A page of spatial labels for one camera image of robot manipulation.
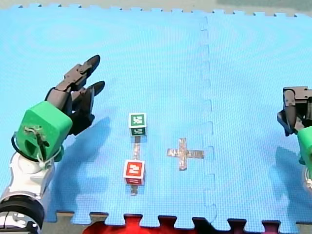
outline interlocking foam tile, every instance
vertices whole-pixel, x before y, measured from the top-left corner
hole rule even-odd
[[[228,219],[258,233],[263,220],[281,233],[312,222],[297,138],[276,120],[284,86],[312,88],[312,19],[296,16],[207,15],[218,230]]]
[[[14,6],[0,11],[1,135],[0,188],[10,181],[10,139],[24,112],[77,63],[100,54],[101,63],[88,84],[105,80],[96,97],[93,126],[64,143],[56,165],[47,221],[56,211],[72,211],[73,223],[88,224],[90,212],[108,213],[106,224],[123,225],[124,214],[141,214],[142,226],[156,227],[158,216],[176,216],[177,228],[193,228],[192,217],[215,218],[210,115],[207,18],[181,10],[144,12]],[[141,156],[146,180],[131,196],[122,178],[132,158],[128,114],[146,112],[148,136]],[[180,137],[188,147],[205,150],[204,159],[189,159],[179,170],[166,156]]]

